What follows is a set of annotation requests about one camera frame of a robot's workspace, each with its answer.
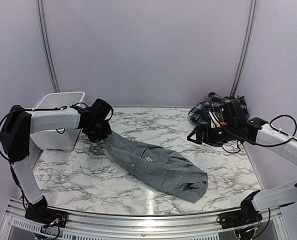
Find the grey button-up shirt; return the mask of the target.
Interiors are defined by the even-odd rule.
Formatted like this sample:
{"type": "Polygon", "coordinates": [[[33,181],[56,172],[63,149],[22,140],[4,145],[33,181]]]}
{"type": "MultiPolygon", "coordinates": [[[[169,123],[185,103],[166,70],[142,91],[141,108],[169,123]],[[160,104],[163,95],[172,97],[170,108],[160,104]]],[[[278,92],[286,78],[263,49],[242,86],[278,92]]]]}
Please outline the grey button-up shirt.
{"type": "Polygon", "coordinates": [[[115,132],[103,142],[119,165],[151,188],[190,203],[207,192],[207,173],[174,150],[125,139],[115,132]]]}

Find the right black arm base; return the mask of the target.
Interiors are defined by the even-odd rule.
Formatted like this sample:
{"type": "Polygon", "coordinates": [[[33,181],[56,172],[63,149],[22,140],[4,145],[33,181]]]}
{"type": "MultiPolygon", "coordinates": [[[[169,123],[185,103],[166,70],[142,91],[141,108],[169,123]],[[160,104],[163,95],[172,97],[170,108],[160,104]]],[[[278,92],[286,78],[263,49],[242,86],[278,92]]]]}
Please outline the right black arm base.
{"type": "Polygon", "coordinates": [[[259,211],[255,210],[252,200],[260,190],[250,193],[241,203],[240,210],[220,213],[216,218],[222,229],[240,227],[244,225],[260,222],[263,217],[259,211]]]}

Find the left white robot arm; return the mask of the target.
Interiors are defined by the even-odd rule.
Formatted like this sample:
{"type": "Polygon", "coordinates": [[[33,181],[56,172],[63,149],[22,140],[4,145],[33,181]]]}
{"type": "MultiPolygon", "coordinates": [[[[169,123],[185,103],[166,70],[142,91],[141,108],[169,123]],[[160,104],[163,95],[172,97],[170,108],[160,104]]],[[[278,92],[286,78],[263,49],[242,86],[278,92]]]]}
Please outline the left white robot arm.
{"type": "Polygon", "coordinates": [[[91,141],[104,139],[111,133],[109,120],[114,109],[98,99],[92,106],[78,104],[54,108],[23,108],[13,105],[0,122],[0,154],[9,162],[16,184],[28,203],[31,213],[40,222],[52,218],[44,206],[43,194],[29,160],[30,144],[40,149],[72,150],[78,131],[91,141]]]}

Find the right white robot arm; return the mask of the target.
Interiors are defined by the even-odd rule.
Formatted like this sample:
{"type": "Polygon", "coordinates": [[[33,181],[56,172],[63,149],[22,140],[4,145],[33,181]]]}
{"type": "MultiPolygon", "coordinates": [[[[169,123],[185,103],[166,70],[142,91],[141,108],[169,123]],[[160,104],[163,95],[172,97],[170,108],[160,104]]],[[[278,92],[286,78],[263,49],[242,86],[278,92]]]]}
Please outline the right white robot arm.
{"type": "MultiPolygon", "coordinates": [[[[229,141],[239,141],[268,149],[278,158],[284,159],[297,167],[297,138],[274,127],[271,123],[255,117],[242,123],[219,122],[211,119],[211,125],[197,125],[187,136],[187,140],[213,147],[222,147],[229,141]]],[[[241,202],[241,209],[236,213],[236,220],[247,224],[256,212],[297,203],[297,178],[271,189],[251,193],[241,202]]]]}

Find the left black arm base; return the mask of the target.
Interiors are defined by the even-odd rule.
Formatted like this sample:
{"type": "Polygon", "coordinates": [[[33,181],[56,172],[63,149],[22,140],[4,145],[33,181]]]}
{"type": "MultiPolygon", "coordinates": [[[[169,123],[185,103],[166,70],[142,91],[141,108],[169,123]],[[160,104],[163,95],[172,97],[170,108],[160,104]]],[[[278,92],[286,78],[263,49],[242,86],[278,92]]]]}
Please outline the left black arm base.
{"type": "Polygon", "coordinates": [[[53,209],[48,207],[48,202],[43,196],[42,199],[35,203],[23,202],[25,208],[25,218],[44,224],[48,227],[64,228],[67,223],[68,213],[66,211],[53,209]]]}

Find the white plastic laundry bin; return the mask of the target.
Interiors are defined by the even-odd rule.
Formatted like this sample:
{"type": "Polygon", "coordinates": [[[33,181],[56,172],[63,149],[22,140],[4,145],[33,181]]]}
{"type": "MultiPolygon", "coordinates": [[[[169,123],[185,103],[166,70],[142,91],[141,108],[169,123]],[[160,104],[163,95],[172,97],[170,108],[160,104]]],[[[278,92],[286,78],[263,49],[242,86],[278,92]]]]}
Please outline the white plastic laundry bin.
{"type": "MultiPolygon", "coordinates": [[[[85,92],[83,91],[49,93],[38,102],[36,107],[38,109],[53,109],[62,106],[69,107],[74,104],[82,107],[84,98],[85,92]]],[[[33,133],[30,135],[30,138],[42,150],[71,151],[76,144],[80,132],[80,129],[50,129],[33,133]]]]}

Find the black white plaid shirt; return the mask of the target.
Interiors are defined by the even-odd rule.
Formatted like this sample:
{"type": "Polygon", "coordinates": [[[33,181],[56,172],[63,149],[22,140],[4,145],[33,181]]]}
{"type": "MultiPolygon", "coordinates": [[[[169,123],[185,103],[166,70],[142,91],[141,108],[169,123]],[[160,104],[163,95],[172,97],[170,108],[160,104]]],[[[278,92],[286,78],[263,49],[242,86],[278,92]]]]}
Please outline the black white plaid shirt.
{"type": "Polygon", "coordinates": [[[233,100],[236,100],[239,106],[242,109],[242,113],[246,115],[246,119],[248,120],[250,115],[248,112],[246,99],[244,96],[225,96],[220,97],[215,92],[210,92],[208,94],[209,100],[199,102],[195,107],[193,107],[189,113],[189,119],[195,124],[210,124],[211,119],[208,112],[213,112],[217,119],[222,122],[224,120],[223,114],[220,110],[220,106],[226,103],[232,103],[233,100]]]}

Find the right aluminium wall post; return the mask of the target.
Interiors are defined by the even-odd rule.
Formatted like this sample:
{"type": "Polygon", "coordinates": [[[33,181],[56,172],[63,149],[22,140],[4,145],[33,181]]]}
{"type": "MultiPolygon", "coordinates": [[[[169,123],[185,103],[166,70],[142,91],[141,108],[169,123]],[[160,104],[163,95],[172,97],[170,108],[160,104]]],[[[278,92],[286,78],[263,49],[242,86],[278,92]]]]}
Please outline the right aluminium wall post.
{"type": "Polygon", "coordinates": [[[258,6],[257,0],[250,1],[242,49],[241,49],[239,61],[237,64],[237,69],[236,69],[236,72],[234,75],[233,84],[232,84],[232,87],[230,90],[231,97],[237,96],[238,89],[239,89],[240,83],[242,81],[245,63],[246,63],[247,56],[248,56],[250,46],[251,46],[251,42],[252,42],[254,26],[255,26],[255,21],[256,21],[256,14],[257,14],[257,6],[258,6]]]}

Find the aluminium wall post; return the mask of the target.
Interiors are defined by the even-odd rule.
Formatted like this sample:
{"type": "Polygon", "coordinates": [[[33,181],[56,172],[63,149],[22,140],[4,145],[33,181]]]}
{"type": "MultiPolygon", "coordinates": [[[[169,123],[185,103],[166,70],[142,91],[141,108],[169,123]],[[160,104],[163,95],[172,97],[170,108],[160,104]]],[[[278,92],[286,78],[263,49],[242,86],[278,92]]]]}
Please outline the aluminium wall post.
{"type": "Polygon", "coordinates": [[[37,0],[36,5],[37,5],[37,16],[38,16],[38,21],[39,21],[40,33],[41,33],[42,46],[43,46],[43,50],[44,50],[44,54],[45,54],[45,59],[46,59],[46,64],[47,64],[47,68],[49,71],[51,84],[53,87],[53,91],[55,93],[59,93],[61,90],[60,90],[60,85],[58,82],[56,70],[54,67],[51,47],[50,47],[50,43],[49,43],[44,1],[37,0]]]}
{"type": "Polygon", "coordinates": [[[245,63],[246,63],[247,56],[248,56],[250,46],[251,46],[251,42],[252,42],[254,26],[255,26],[255,21],[256,21],[256,14],[257,14],[257,6],[258,6],[257,0],[250,1],[242,49],[241,49],[239,61],[237,64],[237,69],[236,69],[236,72],[234,75],[233,84],[232,84],[232,87],[230,90],[231,97],[237,96],[238,89],[239,89],[240,83],[242,81],[245,63]]]}

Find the aluminium front frame rail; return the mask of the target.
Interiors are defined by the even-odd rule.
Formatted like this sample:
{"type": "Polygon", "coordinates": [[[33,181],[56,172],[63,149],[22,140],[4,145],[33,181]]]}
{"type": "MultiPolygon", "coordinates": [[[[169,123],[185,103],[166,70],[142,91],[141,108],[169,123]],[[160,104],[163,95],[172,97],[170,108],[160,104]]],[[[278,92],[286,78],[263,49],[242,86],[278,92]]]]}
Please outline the aluminium front frame rail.
{"type": "Polygon", "coordinates": [[[288,240],[279,208],[263,211],[262,220],[224,229],[219,212],[182,215],[113,215],[66,210],[65,227],[42,228],[25,218],[22,201],[12,198],[0,227],[0,240],[288,240]]]}

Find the left aluminium wall post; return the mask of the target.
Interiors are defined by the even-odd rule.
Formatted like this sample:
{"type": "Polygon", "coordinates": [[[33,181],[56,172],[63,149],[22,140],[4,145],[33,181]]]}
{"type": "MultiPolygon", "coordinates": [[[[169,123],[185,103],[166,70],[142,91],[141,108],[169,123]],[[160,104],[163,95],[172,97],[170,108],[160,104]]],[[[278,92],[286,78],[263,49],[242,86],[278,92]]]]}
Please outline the left aluminium wall post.
{"type": "Polygon", "coordinates": [[[45,59],[46,59],[46,64],[47,64],[47,68],[49,71],[51,84],[53,87],[53,91],[55,93],[59,93],[61,90],[60,90],[60,85],[58,82],[56,70],[54,67],[51,47],[50,47],[50,43],[49,43],[44,1],[37,0],[36,5],[37,5],[37,16],[38,16],[38,21],[39,21],[40,33],[41,33],[42,46],[43,46],[43,50],[44,50],[44,54],[45,54],[45,59]]]}

